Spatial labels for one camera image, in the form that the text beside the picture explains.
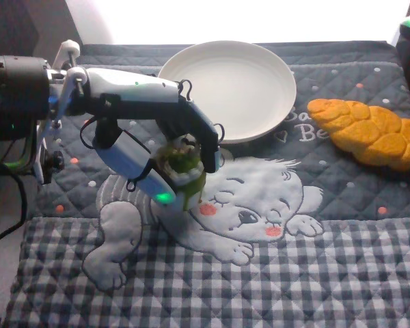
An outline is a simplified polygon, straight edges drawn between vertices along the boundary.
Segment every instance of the bear face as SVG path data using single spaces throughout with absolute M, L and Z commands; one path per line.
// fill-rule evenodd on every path
M 228 162 L 207 175 L 202 203 L 190 213 L 206 230 L 228 238 L 276 241 L 303 203 L 296 165 L 255 158 Z

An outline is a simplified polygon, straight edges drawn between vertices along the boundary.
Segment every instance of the white plate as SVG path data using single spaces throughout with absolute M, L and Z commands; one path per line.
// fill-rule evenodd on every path
M 273 130 L 290 113 L 296 83 L 290 68 L 255 44 L 216 41 L 174 55 L 159 77 L 188 79 L 190 97 L 214 123 L 225 128 L 225 144 L 249 141 Z M 185 96 L 188 84 L 184 85 Z

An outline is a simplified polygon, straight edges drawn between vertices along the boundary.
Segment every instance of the gray quilted fabric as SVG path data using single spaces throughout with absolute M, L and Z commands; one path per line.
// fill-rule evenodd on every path
M 255 244 L 251 262 L 236 266 L 181 247 L 148 220 L 122 264 L 128 282 L 101 292 L 81 265 L 103 241 L 95 201 L 112 172 L 81 144 L 89 116 L 65 118 L 53 145 L 67 163 L 78 161 L 38 197 L 5 326 L 410 327 L 410 172 L 359 165 L 306 114 L 315 98 L 341 98 L 410 118 L 395 50 L 380 42 L 263 46 L 294 72 L 295 107 L 268 135 L 226 148 L 234 157 L 301 162 L 303 185 L 323 190 L 312 216 L 324 233 Z M 151 74 L 183 48 L 90 45 L 79 63 Z M 154 122 L 121 125 L 151 149 L 163 142 Z M 94 125 L 84 134 L 89 141 Z

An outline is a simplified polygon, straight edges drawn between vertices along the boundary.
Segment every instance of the robotic hand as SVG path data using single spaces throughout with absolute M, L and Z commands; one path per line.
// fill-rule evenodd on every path
M 33 167 L 41 183 L 49 182 L 46 170 L 63 167 L 63 159 L 60 154 L 48 155 L 44 138 L 52 126 L 61 125 L 63 115 L 83 113 L 93 118 L 81 133 L 88 124 L 97 124 L 92 145 L 82 139 L 83 143 L 95 149 L 113 171 L 127 177 L 131 190 L 137 186 L 161 204 L 176 201 L 179 184 L 156 154 L 118 126 L 118 120 L 156 120 L 168 141 L 193 136 L 189 143 L 200 154 L 200 168 L 206 173 L 218 170 L 215 127 L 189 98 L 190 91 L 187 97 L 181 95 L 183 84 L 189 81 L 84 69 L 76 65 L 79 54 L 79 45 L 68 40 L 51 67 L 40 58 L 0 56 L 0 140 L 26 137 L 31 148 L 29 158 L 5 163 L 10 170 L 21 174 Z

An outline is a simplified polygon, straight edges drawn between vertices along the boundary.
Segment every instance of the gingham pattern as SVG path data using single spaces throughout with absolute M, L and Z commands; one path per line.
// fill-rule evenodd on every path
M 256 245 L 247 266 L 148 226 L 127 285 L 106 294 L 81 271 L 97 224 L 30 221 L 5 327 L 410 327 L 410 219 L 324 222 Z

